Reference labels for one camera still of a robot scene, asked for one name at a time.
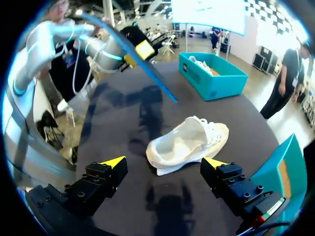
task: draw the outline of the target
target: black tablecloth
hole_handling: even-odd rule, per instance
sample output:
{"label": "black tablecloth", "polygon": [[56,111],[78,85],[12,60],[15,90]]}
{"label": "black tablecloth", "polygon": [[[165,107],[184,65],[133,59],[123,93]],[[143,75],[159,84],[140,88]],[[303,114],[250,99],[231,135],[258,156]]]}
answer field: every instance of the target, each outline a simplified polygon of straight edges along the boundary
{"label": "black tablecloth", "polygon": [[200,164],[158,177],[147,162],[147,144],[189,116],[221,122],[230,133],[215,159],[236,162],[251,176],[278,146],[277,139],[243,95],[205,102],[178,72],[178,63],[156,67],[178,103],[141,68],[134,68],[105,78],[89,106],[77,178],[91,162],[123,155],[129,171],[115,196],[106,199],[93,216],[94,225],[120,236],[233,235],[242,220],[214,197],[200,175]]}

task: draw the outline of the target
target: name badge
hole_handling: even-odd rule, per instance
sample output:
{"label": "name badge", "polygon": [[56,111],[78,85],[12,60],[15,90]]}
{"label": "name badge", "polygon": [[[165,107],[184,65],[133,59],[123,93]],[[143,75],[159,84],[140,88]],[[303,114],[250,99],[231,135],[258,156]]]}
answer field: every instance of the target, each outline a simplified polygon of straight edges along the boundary
{"label": "name badge", "polygon": [[71,50],[69,50],[68,53],[63,54],[63,60],[67,66],[67,69],[75,64],[75,58]]}
{"label": "name badge", "polygon": [[293,82],[292,82],[293,87],[296,87],[296,86],[297,86],[297,83],[298,83],[298,79],[297,79],[297,78],[294,78],[294,80],[293,80]]}

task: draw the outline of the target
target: glasses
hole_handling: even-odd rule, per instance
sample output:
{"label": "glasses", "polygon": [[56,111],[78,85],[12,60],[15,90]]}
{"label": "glasses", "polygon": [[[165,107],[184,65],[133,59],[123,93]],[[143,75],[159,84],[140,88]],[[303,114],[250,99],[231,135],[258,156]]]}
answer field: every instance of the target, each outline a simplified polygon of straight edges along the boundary
{"label": "glasses", "polygon": [[69,3],[68,0],[62,1],[61,3],[56,3],[56,4],[54,4],[54,5],[50,8],[50,10],[51,10],[51,11],[56,10],[56,9],[58,9],[59,7],[63,7],[63,6],[65,6],[65,5],[67,5],[68,3]]}

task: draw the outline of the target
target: projector screen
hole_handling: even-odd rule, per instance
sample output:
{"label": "projector screen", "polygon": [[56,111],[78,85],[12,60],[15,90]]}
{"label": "projector screen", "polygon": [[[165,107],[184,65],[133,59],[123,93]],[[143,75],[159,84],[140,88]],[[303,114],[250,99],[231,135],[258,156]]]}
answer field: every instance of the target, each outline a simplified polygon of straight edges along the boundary
{"label": "projector screen", "polygon": [[244,0],[172,0],[174,23],[207,25],[245,33]]}

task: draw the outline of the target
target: black cable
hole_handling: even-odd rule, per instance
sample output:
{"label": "black cable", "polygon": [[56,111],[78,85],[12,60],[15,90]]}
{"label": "black cable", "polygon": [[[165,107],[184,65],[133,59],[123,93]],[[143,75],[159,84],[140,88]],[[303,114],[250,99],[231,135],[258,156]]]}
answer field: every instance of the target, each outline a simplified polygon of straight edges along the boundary
{"label": "black cable", "polygon": [[288,226],[290,224],[291,224],[290,222],[277,222],[277,223],[273,223],[273,224],[269,224],[269,225],[263,225],[263,226],[258,227],[257,229],[254,229],[248,233],[245,233],[242,236],[251,236],[251,235],[255,235],[255,234],[257,234],[261,231],[264,231],[264,230],[268,230],[268,229],[279,227],[279,226]]}

